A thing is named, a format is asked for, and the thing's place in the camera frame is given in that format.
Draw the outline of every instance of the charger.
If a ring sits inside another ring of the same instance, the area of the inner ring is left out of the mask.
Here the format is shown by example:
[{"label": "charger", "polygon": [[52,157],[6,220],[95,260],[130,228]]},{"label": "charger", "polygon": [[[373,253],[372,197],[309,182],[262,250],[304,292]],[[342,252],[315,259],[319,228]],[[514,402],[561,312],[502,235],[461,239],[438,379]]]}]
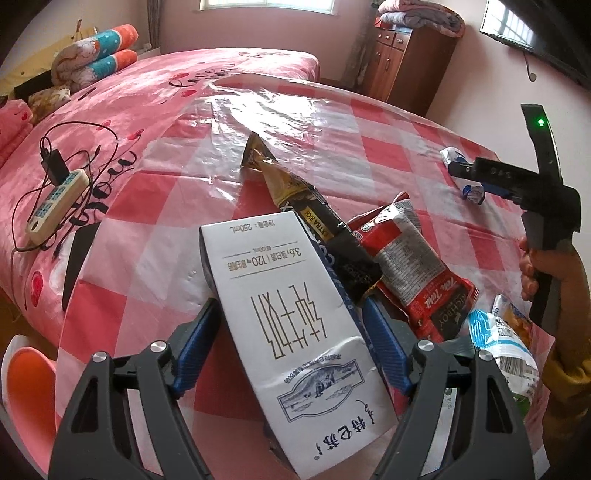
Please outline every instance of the charger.
[{"label": "charger", "polygon": [[41,159],[43,170],[45,170],[47,178],[51,183],[55,186],[64,183],[65,179],[67,179],[70,174],[70,169],[62,158],[60,151],[58,149],[52,149],[49,151],[43,147],[41,149]]}]

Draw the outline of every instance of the cabinet door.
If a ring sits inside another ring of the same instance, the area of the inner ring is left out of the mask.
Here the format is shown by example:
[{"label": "cabinet door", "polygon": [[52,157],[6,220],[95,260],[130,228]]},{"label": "cabinet door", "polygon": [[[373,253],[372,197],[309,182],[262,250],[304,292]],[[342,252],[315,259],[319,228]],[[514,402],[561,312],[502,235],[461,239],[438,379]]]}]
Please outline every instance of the cabinet door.
[{"label": "cabinet door", "polygon": [[382,60],[382,51],[387,47],[379,42],[374,45],[374,54],[369,61],[368,69],[365,72],[365,78],[363,79],[363,85],[361,86],[361,94],[371,97],[375,91],[375,82],[377,80],[376,75],[378,74],[380,63]]},{"label": "cabinet door", "polygon": [[382,50],[382,59],[379,66],[378,77],[379,86],[376,92],[371,95],[377,100],[387,102],[390,92],[394,86],[394,80],[398,74],[398,69],[402,63],[404,52],[392,47],[384,47]]}]

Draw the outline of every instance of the metal screw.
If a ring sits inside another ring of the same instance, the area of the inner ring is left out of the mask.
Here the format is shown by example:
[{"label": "metal screw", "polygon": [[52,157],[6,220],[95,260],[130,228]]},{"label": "metal screw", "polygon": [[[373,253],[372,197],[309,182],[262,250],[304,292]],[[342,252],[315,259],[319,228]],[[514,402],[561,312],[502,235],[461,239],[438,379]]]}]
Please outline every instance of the metal screw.
[{"label": "metal screw", "polygon": [[166,342],[158,340],[157,342],[154,342],[152,345],[150,345],[150,350],[152,350],[154,353],[164,352],[166,350]]},{"label": "metal screw", "polygon": [[433,342],[430,342],[429,340],[420,340],[418,343],[418,347],[423,352],[430,352],[431,350],[433,350],[434,345],[433,345]]},{"label": "metal screw", "polygon": [[99,364],[101,362],[104,362],[105,360],[107,360],[107,354],[106,352],[96,352],[93,356],[92,356],[92,361]]},{"label": "metal screw", "polygon": [[482,358],[485,362],[490,362],[491,360],[493,360],[493,356],[492,353],[490,353],[488,350],[480,350],[478,352],[478,356],[480,358]]}]

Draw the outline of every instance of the yellow sleeve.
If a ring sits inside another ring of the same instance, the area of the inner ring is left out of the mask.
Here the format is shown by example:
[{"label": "yellow sleeve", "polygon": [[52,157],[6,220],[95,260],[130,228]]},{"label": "yellow sleeve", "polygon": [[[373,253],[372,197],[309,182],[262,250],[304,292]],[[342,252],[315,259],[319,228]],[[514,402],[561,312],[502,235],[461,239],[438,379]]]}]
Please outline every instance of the yellow sleeve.
[{"label": "yellow sleeve", "polygon": [[591,406],[591,339],[556,342],[542,381],[550,390],[543,437],[548,461],[553,465]]}]

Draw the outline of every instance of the wall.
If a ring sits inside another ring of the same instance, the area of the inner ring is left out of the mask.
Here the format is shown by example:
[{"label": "wall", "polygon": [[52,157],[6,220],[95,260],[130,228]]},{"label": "wall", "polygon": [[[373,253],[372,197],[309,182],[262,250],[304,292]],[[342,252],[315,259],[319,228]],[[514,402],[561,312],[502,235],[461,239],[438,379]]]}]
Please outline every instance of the wall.
[{"label": "wall", "polygon": [[369,0],[336,0],[336,15],[285,8],[196,11],[199,0],[164,3],[163,53],[217,47],[305,51],[320,60],[321,76],[340,80]]},{"label": "wall", "polygon": [[479,33],[486,0],[439,0],[469,26],[427,116],[495,151],[501,161],[537,169],[520,104],[544,105],[560,155],[565,184],[583,204],[583,234],[575,234],[591,273],[591,93],[551,66],[531,59],[531,83],[523,54]]},{"label": "wall", "polygon": [[31,21],[14,44],[0,67],[0,76],[38,50],[66,35],[73,35],[80,18],[83,27],[92,25],[99,30],[130,23],[138,30],[139,45],[149,41],[146,0],[53,0]]}]

